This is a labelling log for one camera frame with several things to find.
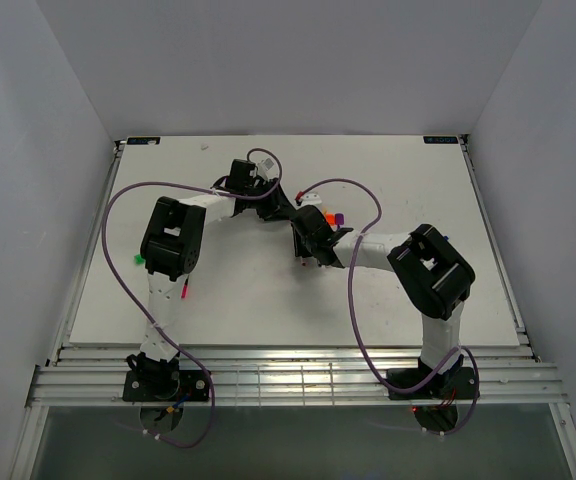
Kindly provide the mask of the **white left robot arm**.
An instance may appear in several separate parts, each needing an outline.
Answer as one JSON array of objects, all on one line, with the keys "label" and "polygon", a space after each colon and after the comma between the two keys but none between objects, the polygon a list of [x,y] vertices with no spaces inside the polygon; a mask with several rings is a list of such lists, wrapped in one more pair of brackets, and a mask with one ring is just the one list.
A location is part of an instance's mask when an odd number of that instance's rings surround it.
[{"label": "white left robot arm", "polygon": [[232,161],[228,175],[209,189],[192,187],[192,197],[162,196],[155,202],[141,246],[148,280],[148,303],[141,307],[147,328],[138,354],[127,358],[132,372],[158,399],[180,387],[179,343],[171,329],[179,319],[184,288],[198,264],[205,227],[253,209],[263,220],[287,220],[295,208],[280,186],[282,168],[269,155],[255,163]]}]

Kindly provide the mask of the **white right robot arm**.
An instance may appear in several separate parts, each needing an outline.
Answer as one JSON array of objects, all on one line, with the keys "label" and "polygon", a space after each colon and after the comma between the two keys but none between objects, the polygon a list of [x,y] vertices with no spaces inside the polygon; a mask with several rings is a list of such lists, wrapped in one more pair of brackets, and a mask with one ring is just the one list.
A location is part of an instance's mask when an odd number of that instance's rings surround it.
[{"label": "white right robot arm", "polygon": [[379,234],[349,227],[333,229],[324,214],[308,205],[290,219],[295,249],[323,266],[382,270],[397,276],[422,318],[422,350],[413,371],[422,390],[442,397],[456,384],[463,365],[461,314],[475,272],[439,230],[421,224],[410,233]]}]

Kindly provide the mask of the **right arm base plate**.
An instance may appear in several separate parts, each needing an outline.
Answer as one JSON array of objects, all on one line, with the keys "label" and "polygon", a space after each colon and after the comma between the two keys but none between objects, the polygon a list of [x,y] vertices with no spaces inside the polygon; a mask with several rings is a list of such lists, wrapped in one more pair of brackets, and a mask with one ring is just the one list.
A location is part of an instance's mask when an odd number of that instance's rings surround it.
[{"label": "right arm base plate", "polygon": [[[427,375],[419,368],[396,368],[386,371],[386,380],[399,389],[408,389],[420,383]],[[472,400],[479,396],[475,373],[471,367],[435,375],[421,389],[407,394],[390,391],[391,400]]]}]

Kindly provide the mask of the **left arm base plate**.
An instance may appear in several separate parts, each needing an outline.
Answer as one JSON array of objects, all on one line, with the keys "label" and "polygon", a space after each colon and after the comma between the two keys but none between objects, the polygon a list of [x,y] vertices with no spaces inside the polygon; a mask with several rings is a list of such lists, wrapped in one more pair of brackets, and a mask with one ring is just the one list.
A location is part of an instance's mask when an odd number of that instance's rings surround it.
[{"label": "left arm base plate", "polygon": [[170,402],[185,398],[190,402],[210,399],[207,377],[200,370],[180,370],[170,379],[148,379],[129,371],[125,378],[122,400],[125,402]]}]

